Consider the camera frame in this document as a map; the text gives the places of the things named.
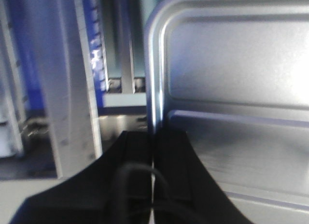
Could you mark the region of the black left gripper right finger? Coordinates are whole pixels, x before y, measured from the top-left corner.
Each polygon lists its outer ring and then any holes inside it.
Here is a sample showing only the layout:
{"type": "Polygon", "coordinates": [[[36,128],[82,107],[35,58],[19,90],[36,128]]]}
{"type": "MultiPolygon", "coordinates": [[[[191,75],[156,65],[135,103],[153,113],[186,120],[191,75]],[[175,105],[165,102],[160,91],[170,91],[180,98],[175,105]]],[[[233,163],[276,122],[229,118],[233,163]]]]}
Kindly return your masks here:
{"type": "Polygon", "coordinates": [[[201,163],[185,132],[162,129],[154,142],[154,167],[171,200],[206,224],[249,224],[201,163]]]}

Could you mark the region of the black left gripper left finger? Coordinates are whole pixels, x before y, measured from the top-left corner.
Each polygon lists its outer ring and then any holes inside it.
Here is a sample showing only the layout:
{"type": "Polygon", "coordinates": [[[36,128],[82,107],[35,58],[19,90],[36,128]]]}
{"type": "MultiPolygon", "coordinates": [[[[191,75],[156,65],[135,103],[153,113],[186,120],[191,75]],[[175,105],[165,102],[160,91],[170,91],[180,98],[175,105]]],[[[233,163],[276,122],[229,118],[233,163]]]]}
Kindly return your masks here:
{"type": "Polygon", "coordinates": [[[87,168],[26,198],[10,223],[112,224],[113,180],[117,170],[126,163],[152,164],[146,132],[122,132],[112,146],[87,168]]]}

